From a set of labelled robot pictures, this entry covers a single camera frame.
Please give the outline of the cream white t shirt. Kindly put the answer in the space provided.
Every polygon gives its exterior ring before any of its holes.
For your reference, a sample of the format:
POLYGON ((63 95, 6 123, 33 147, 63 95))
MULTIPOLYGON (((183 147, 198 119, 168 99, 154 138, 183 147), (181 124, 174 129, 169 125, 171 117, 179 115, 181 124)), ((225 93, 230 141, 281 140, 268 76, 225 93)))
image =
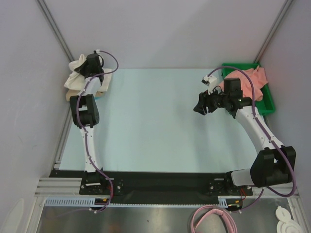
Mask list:
MULTIPOLYGON (((81 54, 78 60, 69 63, 69 69, 71 74, 69 75, 68 79, 66 80, 64 87, 69 90, 77 90, 81 91, 85 85, 85 78, 81 74, 75 71, 76 68, 81 66, 86 61, 86 56, 81 54)), ((112 79, 112 74, 107 74, 108 72, 112 71, 112 69, 104 68, 104 81, 97 92, 107 92, 109 88, 110 81, 112 79)))

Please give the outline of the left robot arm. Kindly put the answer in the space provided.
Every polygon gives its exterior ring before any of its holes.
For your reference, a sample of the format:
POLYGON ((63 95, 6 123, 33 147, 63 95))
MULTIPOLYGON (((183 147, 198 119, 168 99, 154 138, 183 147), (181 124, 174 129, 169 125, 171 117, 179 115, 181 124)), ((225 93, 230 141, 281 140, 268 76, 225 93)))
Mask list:
POLYGON ((79 128, 84 148, 86 176, 97 177, 102 168, 95 147, 95 126, 100 116, 95 102, 95 95, 104 80, 103 59, 94 51, 86 56, 86 60, 75 69, 83 76, 84 84, 78 94, 70 97, 70 108, 73 123, 79 128))

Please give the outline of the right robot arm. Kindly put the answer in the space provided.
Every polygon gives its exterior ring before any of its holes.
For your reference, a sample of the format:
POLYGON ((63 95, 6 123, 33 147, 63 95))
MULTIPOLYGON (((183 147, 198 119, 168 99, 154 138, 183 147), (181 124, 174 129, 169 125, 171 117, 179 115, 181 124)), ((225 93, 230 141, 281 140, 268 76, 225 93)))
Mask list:
POLYGON ((224 89, 217 90, 218 79, 205 76, 202 83, 208 89, 199 94, 194 111, 202 115, 225 109, 244 128, 251 139, 257 156, 249 169, 230 172, 231 178, 224 182, 230 195, 237 194, 242 186, 269 187, 293 181, 296 152, 292 146, 284 146, 269 130, 260 117, 250 97, 244 97, 238 78, 224 80, 224 89))

